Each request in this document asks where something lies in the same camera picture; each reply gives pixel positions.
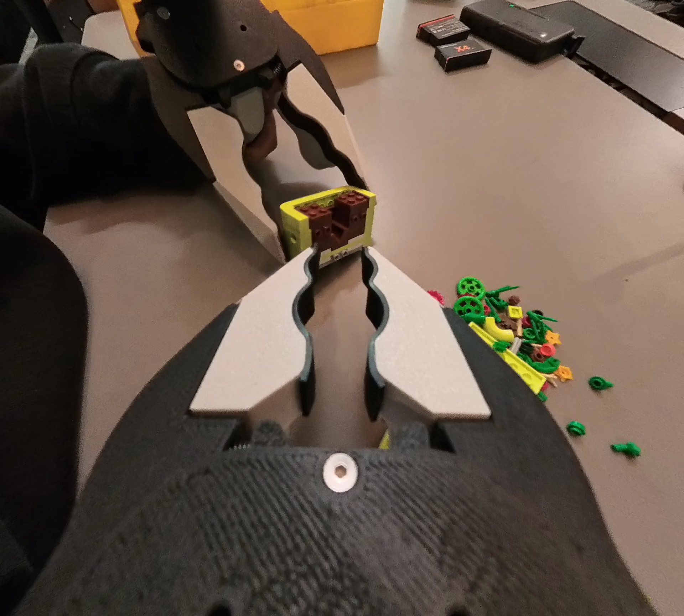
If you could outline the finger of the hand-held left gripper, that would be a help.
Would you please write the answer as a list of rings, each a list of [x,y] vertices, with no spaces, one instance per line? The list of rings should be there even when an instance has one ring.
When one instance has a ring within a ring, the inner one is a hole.
[[[336,168],[347,185],[369,188],[352,128],[328,76],[321,83],[304,63],[297,63],[286,74],[278,112],[310,167]]]
[[[261,187],[245,166],[238,121],[213,107],[189,110],[187,116],[215,177],[214,188],[259,244],[282,264],[278,228],[264,209]]]

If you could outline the person's black clothing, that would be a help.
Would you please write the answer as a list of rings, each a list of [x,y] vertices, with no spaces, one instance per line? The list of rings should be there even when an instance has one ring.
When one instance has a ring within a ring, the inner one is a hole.
[[[1,208],[1,614],[42,571],[77,490],[88,306],[43,233]]]

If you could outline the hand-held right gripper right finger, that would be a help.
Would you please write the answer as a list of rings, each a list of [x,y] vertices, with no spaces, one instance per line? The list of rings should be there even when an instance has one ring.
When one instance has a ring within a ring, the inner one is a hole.
[[[373,326],[364,371],[372,423],[486,421],[491,408],[453,329],[453,313],[376,248],[363,249],[365,315]]]

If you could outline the person's left forearm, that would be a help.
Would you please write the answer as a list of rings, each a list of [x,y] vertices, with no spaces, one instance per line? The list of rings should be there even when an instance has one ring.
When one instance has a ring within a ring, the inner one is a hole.
[[[139,60],[75,44],[1,65],[1,228],[133,191],[191,191],[204,174],[172,139]]]

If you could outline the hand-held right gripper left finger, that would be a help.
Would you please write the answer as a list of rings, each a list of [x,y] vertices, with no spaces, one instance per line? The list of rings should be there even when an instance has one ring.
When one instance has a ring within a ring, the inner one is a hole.
[[[315,399],[312,338],[315,247],[296,255],[237,304],[190,403],[190,413],[284,429]]]

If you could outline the black battery pack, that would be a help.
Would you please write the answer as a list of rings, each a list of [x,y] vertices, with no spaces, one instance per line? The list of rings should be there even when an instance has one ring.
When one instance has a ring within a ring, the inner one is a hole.
[[[491,54],[491,47],[473,38],[437,46],[434,50],[434,58],[446,73],[485,65],[489,62]]]
[[[451,45],[470,35],[470,28],[454,14],[423,22],[416,28],[416,39],[432,47]]]

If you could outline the lime brick box with brown bricks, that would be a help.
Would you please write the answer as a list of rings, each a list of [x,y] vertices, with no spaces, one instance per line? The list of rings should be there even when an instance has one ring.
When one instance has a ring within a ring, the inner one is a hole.
[[[316,246],[320,266],[372,245],[377,196],[354,186],[321,191],[280,205],[290,259]]]

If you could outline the person's left hand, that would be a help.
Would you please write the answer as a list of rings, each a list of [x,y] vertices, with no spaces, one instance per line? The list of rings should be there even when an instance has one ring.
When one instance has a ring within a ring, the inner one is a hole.
[[[242,157],[246,165],[265,159],[277,147],[276,120],[272,111],[265,114],[264,124],[252,141],[243,144]]]

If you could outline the long lime toy plate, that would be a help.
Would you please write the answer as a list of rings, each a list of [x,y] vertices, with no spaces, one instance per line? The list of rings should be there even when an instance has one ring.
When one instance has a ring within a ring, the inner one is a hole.
[[[501,352],[497,351],[497,354],[514,372],[517,373],[535,395],[539,395],[546,384],[546,377],[544,374],[532,368],[525,360],[521,359],[518,355],[513,354],[508,349],[504,349]]]

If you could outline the pile of small toy bricks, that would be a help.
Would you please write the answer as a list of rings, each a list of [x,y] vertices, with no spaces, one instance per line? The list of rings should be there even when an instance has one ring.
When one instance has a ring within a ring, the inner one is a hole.
[[[553,327],[558,320],[541,309],[525,309],[516,294],[518,286],[488,288],[481,279],[468,276],[457,281],[455,290],[452,310],[481,340],[496,354],[510,350],[545,375],[546,384],[536,395],[542,401],[550,388],[574,380],[558,354],[561,338]]]

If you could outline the long black case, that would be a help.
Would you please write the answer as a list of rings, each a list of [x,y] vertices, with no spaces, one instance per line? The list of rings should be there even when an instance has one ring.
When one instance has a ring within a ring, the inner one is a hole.
[[[533,64],[573,55],[585,39],[564,22],[507,0],[479,0],[466,5],[460,21],[475,37]]]

